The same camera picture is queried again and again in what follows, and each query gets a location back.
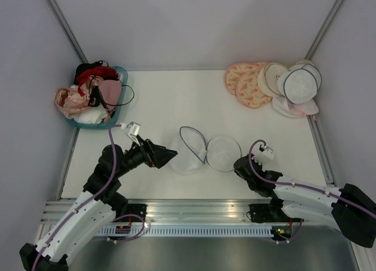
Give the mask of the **white mesh laundry bag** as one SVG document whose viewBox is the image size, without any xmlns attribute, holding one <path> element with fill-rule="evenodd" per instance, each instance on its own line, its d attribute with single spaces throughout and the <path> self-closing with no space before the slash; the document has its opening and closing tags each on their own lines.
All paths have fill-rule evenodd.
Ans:
<svg viewBox="0 0 376 271">
<path fill-rule="evenodd" d="M 170 149 L 177 156 L 170 167 L 182 175 L 191 175 L 207 165 L 218 172 L 233 171 L 233 164 L 241 158 L 242 151 L 238 142 L 229 136 L 216 136 L 207 140 L 197 129 L 182 126 L 170 143 Z"/>
</svg>

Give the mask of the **red bra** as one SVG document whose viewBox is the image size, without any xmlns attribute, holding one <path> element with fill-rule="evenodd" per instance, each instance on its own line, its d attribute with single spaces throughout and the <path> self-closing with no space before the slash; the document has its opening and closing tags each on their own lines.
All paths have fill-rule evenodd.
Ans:
<svg viewBox="0 0 376 271">
<path fill-rule="evenodd" d="M 78 93 L 80 94 L 80 96 L 85 95 L 84 91 L 81 90 L 81 86 L 86 83 L 86 81 L 88 80 L 90 76 L 98 76 L 98 77 L 101 77 L 103 80 L 107 80 L 107 79 L 118 80 L 119 79 L 119 74 L 116 72 L 116 70 L 108 66 L 97 66 L 97 67 L 88 69 L 77 77 Z"/>
</svg>

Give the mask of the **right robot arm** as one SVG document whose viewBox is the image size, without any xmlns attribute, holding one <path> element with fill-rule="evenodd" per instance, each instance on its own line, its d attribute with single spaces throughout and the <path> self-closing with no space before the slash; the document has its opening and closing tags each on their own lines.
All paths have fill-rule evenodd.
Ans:
<svg viewBox="0 0 376 271">
<path fill-rule="evenodd" d="M 360 188 L 297 183 L 281 172 L 263 170 L 253 156 L 235 161 L 234 172 L 258 195 L 269 198 L 268 214 L 275 221 L 302 219 L 329 226 L 366 248 L 375 243 L 375 202 Z"/>
</svg>

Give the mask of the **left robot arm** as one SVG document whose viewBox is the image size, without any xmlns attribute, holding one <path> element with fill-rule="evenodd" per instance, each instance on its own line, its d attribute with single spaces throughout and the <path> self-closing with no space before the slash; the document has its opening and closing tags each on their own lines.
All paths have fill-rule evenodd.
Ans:
<svg viewBox="0 0 376 271">
<path fill-rule="evenodd" d="M 77 254 L 110 222 L 128 215 L 128 200 L 118 193 L 119 178 L 140 165 L 160 169 L 177 156 L 177 151 L 142 138 L 129 150 L 111 143 L 75 203 L 37 243 L 24 244 L 20 257 L 25 270 L 68 270 Z"/>
</svg>

